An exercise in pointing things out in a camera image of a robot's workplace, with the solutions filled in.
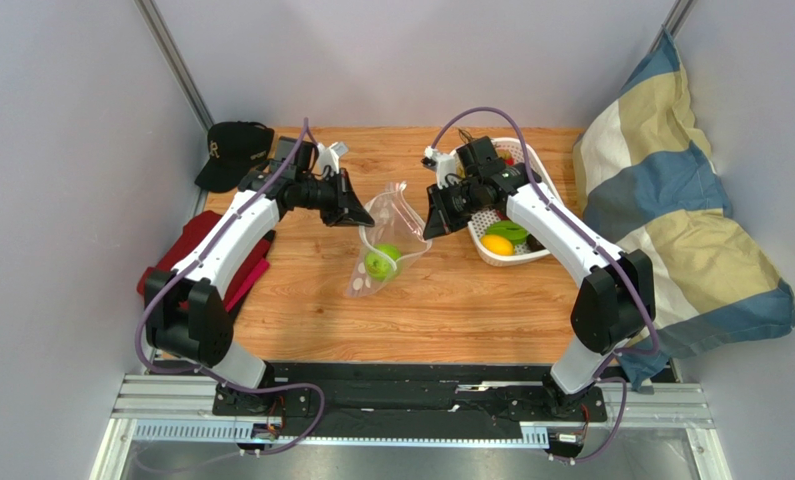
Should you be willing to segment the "yellow lemon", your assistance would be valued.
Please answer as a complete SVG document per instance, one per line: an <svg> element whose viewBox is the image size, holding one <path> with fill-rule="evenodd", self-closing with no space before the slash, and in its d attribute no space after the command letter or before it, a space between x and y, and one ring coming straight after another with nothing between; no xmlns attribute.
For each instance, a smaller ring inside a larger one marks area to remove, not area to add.
<svg viewBox="0 0 795 480"><path fill-rule="evenodd" d="M501 235L486 234L480 238L480 243L488 252L498 256L515 254L514 244Z"/></svg>

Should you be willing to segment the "green apple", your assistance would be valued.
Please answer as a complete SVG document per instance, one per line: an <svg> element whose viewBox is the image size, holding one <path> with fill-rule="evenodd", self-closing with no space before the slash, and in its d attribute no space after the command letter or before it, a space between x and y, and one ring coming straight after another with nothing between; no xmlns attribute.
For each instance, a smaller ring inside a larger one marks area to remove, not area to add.
<svg viewBox="0 0 795 480"><path fill-rule="evenodd" d="M376 244L373 249L365 255L365 270L373 280L380 282L385 281L396 271L396 266L392 266L387 259L390 259L396 264L401 256L401 251L393 244Z"/></svg>

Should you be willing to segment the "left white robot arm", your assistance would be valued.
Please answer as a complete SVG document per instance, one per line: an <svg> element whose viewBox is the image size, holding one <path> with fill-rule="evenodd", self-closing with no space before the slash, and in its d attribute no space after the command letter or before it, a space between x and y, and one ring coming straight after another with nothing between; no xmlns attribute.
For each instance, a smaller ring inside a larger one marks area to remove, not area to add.
<svg viewBox="0 0 795 480"><path fill-rule="evenodd" d="M280 138L266 167L243 177L206 238L171 269L149 275L137 344L181 358L238 390L261 388L267 364L235 341L224 297L251 251L289 211L317 211L329 227L373 225L339 165L347 151L342 142Z"/></svg>

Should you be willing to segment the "clear polka-dot zip bag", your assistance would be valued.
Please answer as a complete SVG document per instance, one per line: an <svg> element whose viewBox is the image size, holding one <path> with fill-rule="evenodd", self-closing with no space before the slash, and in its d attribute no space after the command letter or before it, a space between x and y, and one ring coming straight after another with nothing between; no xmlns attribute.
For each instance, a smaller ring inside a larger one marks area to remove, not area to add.
<svg viewBox="0 0 795 480"><path fill-rule="evenodd" d="M391 182L365 204L375 226L358 229L361 248L346 289L347 296L359 298L379 292L431 249L433 242L423 238L426 223L406 200L406 189L405 181ZM393 244L402 253L396 264L387 259L396 266L396 271L382 282L373 280L364 266L365 255L379 243Z"/></svg>

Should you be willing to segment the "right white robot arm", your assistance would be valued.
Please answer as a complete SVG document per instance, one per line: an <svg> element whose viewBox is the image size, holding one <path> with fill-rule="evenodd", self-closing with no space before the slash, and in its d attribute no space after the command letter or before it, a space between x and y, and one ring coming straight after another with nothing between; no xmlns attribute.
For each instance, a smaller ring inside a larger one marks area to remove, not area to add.
<svg viewBox="0 0 795 480"><path fill-rule="evenodd" d="M653 326L650 258L640 250L624 252L591 230L540 182L529 161L507 164L488 137L453 155L432 147L424 155L423 165L436 174L427 189L425 239L464 229L479 211L501 209L578 285L571 313L575 337L551 369L557 392L576 395L587 389L614 352Z"/></svg>

